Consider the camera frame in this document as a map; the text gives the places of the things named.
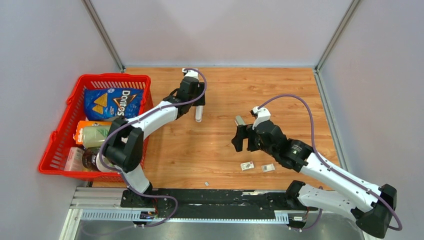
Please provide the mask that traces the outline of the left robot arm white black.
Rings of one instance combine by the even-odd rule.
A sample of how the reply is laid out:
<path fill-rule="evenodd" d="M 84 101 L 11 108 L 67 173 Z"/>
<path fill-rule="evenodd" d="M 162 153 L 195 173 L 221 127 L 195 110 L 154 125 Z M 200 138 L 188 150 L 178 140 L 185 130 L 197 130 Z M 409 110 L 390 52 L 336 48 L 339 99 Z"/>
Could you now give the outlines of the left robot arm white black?
<path fill-rule="evenodd" d="M 153 132 L 188 113 L 191 107 L 205 105 L 207 83 L 185 76 L 179 88 L 173 90 L 154 108 L 128 120 L 123 117 L 112 122 L 109 134 L 99 150 L 99 157 L 107 159 L 134 193 L 133 200 L 140 207 L 148 207 L 153 194 L 150 181 L 144 174 L 141 161 L 144 142 Z"/>

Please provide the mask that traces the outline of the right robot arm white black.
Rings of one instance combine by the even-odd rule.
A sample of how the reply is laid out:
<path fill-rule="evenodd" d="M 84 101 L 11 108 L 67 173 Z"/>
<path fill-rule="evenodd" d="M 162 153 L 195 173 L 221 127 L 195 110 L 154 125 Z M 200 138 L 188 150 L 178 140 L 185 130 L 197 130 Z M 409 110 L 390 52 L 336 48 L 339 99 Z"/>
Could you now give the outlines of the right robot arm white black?
<path fill-rule="evenodd" d="M 301 206 L 320 208 L 353 220 L 365 233 L 379 239 L 386 236 L 395 216 L 397 190 L 390 184 L 376 185 L 356 177 L 316 153 L 312 146 L 287 138 L 279 126 L 266 120 L 259 125 L 245 124 L 237 116 L 236 133 L 231 143 L 237 152 L 262 151 L 282 167 L 310 176 L 331 191 L 316 189 L 293 180 L 286 190 L 285 202 L 291 209 Z"/>

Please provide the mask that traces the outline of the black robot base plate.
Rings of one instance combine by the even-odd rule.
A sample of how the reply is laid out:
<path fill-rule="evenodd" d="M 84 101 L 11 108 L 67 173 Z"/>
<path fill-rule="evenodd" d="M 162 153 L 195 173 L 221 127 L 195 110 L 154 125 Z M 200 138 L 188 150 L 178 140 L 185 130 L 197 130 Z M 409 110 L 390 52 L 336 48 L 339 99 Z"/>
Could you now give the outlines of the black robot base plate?
<path fill-rule="evenodd" d="M 231 190 L 231 189 L 178 189 L 154 188 L 148 199 L 124 190 L 120 206 L 123 208 L 153 208 L 164 218 L 173 210 L 174 218 L 271 220 L 275 211 L 299 211 L 307 208 L 284 191 Z"/>

